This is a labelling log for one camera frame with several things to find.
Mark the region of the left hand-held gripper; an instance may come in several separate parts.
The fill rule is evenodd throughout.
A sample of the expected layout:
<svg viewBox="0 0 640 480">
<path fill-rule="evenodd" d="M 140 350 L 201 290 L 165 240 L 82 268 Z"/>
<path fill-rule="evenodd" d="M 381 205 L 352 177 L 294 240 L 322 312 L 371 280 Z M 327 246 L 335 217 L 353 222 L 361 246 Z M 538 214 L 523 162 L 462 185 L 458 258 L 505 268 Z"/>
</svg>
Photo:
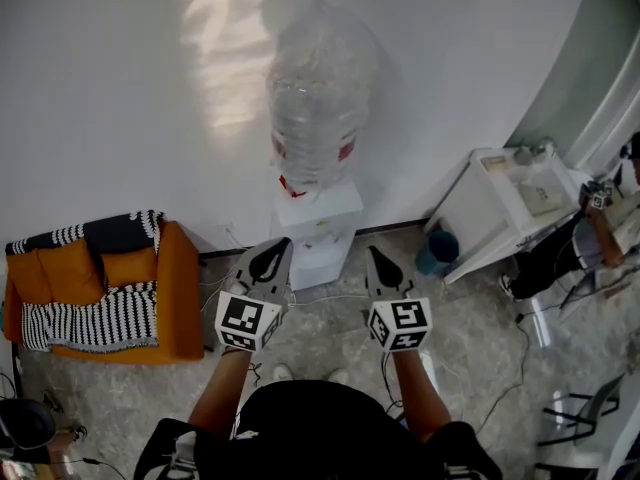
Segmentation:
<svg viewBox="0 0 640 480">
<path fill-rule="evenodd" d="M 274 238 L 240 256 L 235 274 L 240 283 L 220 292 L 216 308 L 215 331 L 223 345 L 259 352 L 281 327 L 293 249 L 290 238 Z"/>
</svg>

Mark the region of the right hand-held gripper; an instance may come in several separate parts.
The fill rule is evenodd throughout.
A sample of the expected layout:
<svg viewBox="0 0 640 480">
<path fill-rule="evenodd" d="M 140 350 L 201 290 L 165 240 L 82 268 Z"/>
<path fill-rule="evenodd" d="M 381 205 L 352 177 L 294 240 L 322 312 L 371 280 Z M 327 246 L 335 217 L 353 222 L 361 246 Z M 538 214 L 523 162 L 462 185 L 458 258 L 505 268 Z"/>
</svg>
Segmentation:
<svg viewBox="0 0 640 480">
<path fill-rule="evenodd" d="M 432 331 L 429 298 L 418 297 L 409 272 L 378 247 L 367 248 L 365 263 L 371 336 L 384 352 L 417 350 Z"/>
</svg>

